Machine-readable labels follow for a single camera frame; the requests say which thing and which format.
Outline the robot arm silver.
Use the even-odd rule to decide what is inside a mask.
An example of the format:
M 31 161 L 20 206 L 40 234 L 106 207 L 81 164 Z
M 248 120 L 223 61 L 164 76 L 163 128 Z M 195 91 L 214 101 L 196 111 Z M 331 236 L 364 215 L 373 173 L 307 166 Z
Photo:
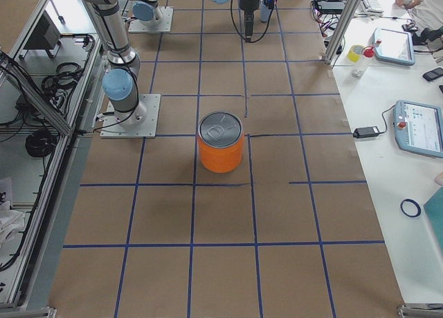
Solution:
M 140 0 L 132 5 L 133 16 L 145 23 L 158 24 L 163 18 L 158 0 Z
M 109 70 L 102 79 L 102 89 L 114 109 L 111 125 L 105 136 L 153 137 L 159 115 L 160 95 L 142 94 L 138 90 L 138 72 L 141 61 L 132 48 L 123 18 L 120 15 L 121 0 L 82 0 L 98 36 L 106 51 Z M 157 0 L 139 1 L 149 7 L 144 21 L 156 21 L 159 11 Z M 230 0 L 211 0 L 218 4 Z

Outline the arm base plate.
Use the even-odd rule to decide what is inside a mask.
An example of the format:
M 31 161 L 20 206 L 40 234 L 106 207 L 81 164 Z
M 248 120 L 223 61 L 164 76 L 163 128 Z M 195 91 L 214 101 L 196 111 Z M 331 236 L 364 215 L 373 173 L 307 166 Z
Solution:
M 129 33 L 169 33 L 172 27 L 173 12 L 174 8 L 170 6 L 154 8 L 141 2 L 134 4 Z
M 108 102 L 107 111 L 113 112 L 106 116 L 100 136 L 104 139 L 135 139 L 156 137 L 157 121 L 161 103 L 160 94 L 140 94 L 138 107 L 134 113 L 115 112 L 114 106 Z

